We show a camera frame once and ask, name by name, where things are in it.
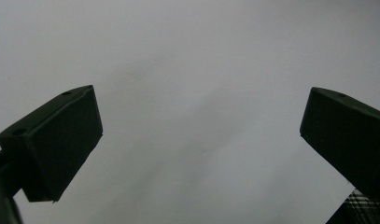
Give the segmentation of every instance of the gray background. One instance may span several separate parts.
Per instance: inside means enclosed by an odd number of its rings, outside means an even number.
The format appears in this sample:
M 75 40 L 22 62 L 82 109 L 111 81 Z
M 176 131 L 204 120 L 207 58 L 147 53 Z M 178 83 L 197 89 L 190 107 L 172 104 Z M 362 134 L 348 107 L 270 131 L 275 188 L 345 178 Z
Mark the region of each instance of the gray background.
M 0 1 L 0 132 L 93 84 L 105 135 L 25 223 L 325 223 L 310 88 L 380 110 L 380 0 Z

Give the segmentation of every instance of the screw hole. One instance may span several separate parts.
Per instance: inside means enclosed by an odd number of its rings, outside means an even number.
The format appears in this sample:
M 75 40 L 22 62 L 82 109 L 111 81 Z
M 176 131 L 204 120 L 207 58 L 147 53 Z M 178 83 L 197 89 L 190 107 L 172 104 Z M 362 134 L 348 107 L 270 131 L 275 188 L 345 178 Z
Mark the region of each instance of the screw hole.
M 21 135 L 23 133 L 25 133 L 27 131 L 27 129 L 18 129 L 18 130 L 15 130 L 14 132 L 12 132 L 12 135 Z

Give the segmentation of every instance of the black plastic part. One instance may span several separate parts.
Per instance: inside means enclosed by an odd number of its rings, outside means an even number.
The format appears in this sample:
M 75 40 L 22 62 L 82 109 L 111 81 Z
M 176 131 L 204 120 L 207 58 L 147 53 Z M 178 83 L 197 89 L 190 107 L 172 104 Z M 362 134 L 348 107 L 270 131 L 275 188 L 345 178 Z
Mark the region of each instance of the black plastic part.
M 0 133 L 13 185 L 30 202 L 58 201 L 102 133 L 93 86 L 58 95 Z
M 312 88 L 301 136 L 363 194 L 380 199 L 380 111 Z

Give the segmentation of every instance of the white surface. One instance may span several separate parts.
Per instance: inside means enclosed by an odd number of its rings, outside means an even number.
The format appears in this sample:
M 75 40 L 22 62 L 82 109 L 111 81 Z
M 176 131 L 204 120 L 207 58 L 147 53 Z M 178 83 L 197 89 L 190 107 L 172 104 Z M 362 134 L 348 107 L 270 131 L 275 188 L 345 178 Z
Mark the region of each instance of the white surface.
M 380 1 L 0 1 L 0 132 L 87 84 L 105 135 L 25 223 L 325 223 L 353 187 L 303 111 L 380 110 Z

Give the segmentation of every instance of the checkered fabric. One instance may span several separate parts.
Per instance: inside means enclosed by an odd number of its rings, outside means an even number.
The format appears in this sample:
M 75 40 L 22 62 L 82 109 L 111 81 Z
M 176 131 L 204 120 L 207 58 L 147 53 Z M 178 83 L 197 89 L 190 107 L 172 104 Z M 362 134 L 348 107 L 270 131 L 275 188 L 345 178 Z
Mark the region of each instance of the checkered fabric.
M 370 200 L 355 189 L 343 207 L 355 224 L 380 224 L 380 201 Z

